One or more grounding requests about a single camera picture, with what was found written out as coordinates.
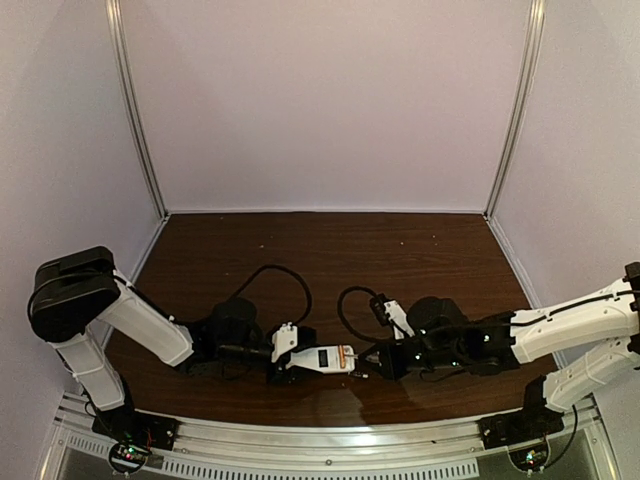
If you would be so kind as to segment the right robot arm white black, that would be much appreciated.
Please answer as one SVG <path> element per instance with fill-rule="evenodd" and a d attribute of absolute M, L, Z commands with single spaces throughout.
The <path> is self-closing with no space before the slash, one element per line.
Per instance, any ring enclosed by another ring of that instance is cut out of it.
<path fill-rule="evenodd" d="M 548 354 L 589 344 L 591 350 L 528 387 L 527 407 L 563 413 L 616 377 L 639 366 L 639 265 L 622 278 L 555 306 L 506 311 L 469 320 L 450 298 L 425 297 L 408 310 L 378 303 L 377 315 L 394 329 L 392 340 L 359 356 L 381 377 L 439 369 L 479 376 L 515 370 Z"/>

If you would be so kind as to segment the red white remote control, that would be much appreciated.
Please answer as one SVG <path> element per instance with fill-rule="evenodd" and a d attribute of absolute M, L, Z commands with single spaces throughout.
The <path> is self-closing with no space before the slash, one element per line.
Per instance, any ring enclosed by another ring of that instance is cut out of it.
<path fill-rule="evenodd" d="M 338 346 L 318 346 L 292 353 L 286 368 L 297 366 L 323 375 L 348 374 L 356 369 L 356 361 L 347 357 L 347 368 L 342 370 L 339 364 Z M 352 346 L 343 346 L 346 355 L 355 353 Z"/>

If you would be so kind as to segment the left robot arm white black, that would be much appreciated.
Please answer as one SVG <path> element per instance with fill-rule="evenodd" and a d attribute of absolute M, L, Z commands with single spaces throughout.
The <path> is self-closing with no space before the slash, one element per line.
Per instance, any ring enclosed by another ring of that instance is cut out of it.
<path fill-rule="evenodd" d="M 90 332 L 96 321 L 191 376 L 210 375 L 225 364 L 279 371 L 290 355 L 317 340 L 315 330 L 302 320 L 264 332 L 255 305 L 238 292 L 207 317 L 180 322 L 127 280 L 104 246 L 39 266 L 27 316 L 34 333 L 57 352 L 100 412 L 129 408 L 132 400 L 124 378 Z"/>

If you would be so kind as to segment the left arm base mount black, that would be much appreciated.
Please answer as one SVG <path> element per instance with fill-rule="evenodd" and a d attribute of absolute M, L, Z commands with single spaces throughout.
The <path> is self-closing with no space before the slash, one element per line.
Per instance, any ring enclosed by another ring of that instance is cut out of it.
<path fill-rule="evenodd" d="M 101 410 L 90 402 L 94 410 L 92 431 L 127 445 L 171 451 L 180 422 L 136 410 L 129 390 L 124 393 L 124 404 L 111 410 Z"/>

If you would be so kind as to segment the clear handle screwdriver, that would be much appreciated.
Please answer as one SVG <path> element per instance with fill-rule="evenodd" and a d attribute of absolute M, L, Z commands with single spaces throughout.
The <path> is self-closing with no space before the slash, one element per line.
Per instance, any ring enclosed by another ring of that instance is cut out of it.
<path fill-rule="evenodd" d="M 358 362 L 371 362 L 371 355 L 370 354 L 347 354 L 348 358 L 352 358 L 354 361 L 358 361 Z"/>

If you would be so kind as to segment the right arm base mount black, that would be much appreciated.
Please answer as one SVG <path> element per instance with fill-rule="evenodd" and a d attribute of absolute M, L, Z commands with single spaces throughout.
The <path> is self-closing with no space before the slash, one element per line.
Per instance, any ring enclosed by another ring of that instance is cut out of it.
<path fill-rule="evenodd" d="M 547 407 L 543 396 L 545 380 L 545 376 L 540 376 L 526 386 L 521 409 L 477 421 L 485 449 L 541 439 L 564 429 L 564 414 Z"/>

